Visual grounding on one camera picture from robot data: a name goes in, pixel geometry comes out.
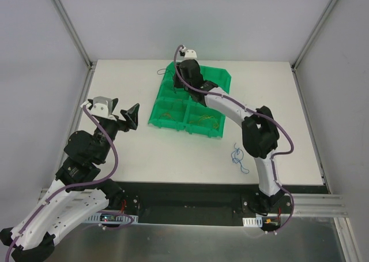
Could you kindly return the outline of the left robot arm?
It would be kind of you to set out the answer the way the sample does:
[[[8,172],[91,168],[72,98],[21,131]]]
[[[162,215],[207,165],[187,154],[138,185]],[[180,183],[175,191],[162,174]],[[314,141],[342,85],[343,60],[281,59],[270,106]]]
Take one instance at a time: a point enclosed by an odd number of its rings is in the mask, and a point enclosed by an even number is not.
[[[45,261],[71,231],[96,213],[128,220],[118,226],[103,222],[99,224],[103,230],[133,224],[134,218],[124,213],[124,191],[111,177],[119,164],[116,135],[137,129],[140,105],[115,115],[117,104],[117,98],[99,96],[81,105],[96,129],[70,135],[64,148],[67,158],[42,199],[18,225],[1,230],[1,242],[8,247],[5,261]]]

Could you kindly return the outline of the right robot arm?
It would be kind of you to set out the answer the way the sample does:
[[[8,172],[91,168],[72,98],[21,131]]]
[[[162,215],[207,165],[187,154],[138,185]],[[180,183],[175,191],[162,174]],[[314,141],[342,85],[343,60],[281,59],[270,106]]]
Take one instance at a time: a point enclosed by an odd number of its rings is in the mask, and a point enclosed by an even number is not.
[[[203,78],[194,59],[174,65],[175,87],[184,88],[193,101],[222,113],[241,128],[243,148],[254,158],[259,180],[258,194],[249,202],[249,210],[260,215],[275,211],[285,193],[273,161],[280,135],[271,110],[266,106],[249,108],[230,97],[216,83]]]

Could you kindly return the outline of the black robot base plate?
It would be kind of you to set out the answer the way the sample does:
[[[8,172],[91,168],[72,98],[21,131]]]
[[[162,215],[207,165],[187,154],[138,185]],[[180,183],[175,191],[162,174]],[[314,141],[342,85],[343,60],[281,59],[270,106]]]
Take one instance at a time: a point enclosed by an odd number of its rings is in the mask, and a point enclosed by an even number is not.
[[[138,217],[139,223],[241,226],[257,213],[288,215],[290,197],[280,193],[270,205],[256,184],[119,182],[121,200],[108,206]]]

